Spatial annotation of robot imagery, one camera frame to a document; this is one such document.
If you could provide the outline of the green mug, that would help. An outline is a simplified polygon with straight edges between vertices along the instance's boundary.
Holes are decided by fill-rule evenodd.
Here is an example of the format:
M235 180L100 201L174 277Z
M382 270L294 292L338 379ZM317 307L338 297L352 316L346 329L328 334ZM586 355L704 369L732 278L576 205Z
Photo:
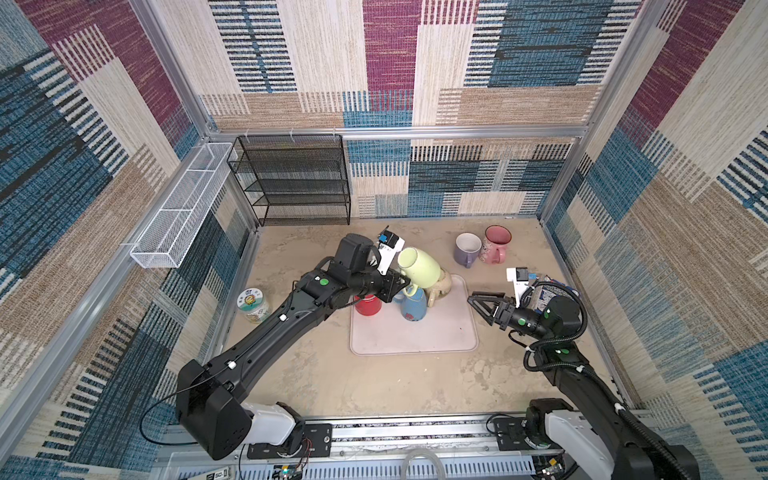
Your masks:
M397 263L401 273L418 288L431 288L440 279L442 271L440 265L421 249L414 247L403 249L398 255Z

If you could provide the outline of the pink patterned mug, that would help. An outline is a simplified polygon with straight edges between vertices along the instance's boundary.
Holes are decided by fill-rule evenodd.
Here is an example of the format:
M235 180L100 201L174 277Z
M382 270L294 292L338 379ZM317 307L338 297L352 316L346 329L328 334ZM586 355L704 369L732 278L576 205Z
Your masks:
M484 232L480 260L486 264L503 264L507 247L512 240L511 232L501 225L491 225Z

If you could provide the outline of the beige ceramic teapot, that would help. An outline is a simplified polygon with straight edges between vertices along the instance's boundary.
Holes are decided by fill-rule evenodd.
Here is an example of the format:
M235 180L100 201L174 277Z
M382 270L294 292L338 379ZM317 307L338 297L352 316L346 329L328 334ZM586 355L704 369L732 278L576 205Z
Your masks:
M432 308L435 303L447 296L452 289L451 275L444 269L440 271L438 280L429 288L425 290L427 296L427 306Z

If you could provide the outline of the purple mug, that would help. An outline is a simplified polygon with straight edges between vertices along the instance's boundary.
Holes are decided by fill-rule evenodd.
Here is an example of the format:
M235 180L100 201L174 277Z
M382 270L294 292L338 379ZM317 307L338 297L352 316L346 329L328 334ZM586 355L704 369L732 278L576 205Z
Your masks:
M469 269L480 255L483 242L475 234L464 232L459 234L455 239L455 246L453 252L454 261Z

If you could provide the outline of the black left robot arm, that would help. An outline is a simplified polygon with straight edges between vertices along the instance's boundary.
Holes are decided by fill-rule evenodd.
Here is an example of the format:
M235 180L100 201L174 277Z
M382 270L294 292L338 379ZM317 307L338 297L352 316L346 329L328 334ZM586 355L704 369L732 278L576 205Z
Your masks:
M270 445L293 456L307 443L305 422L282 403L246 399L264 373L303 335L334 312L368 296L384 303L409 285L392 262L405 242L383 230L376 240L350 233L334 256L304 274L275 311L245 338L201 364L189 361L177 379L177 419L213 460L241 445Z

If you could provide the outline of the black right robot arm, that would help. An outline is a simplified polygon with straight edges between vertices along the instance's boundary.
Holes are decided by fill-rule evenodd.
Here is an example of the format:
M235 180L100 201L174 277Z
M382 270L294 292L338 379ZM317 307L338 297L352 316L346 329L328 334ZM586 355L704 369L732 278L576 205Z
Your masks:
M589 430L560 428L555 409L532 402L528 438L554 442L593 479L699 479L694 455L672 445L642 423L599 377L576 345L588 326L581 298L565 290L537 312L502 293L474 292L467 302L489 325L534 339L525 347L523 367L542 373L584 417Z

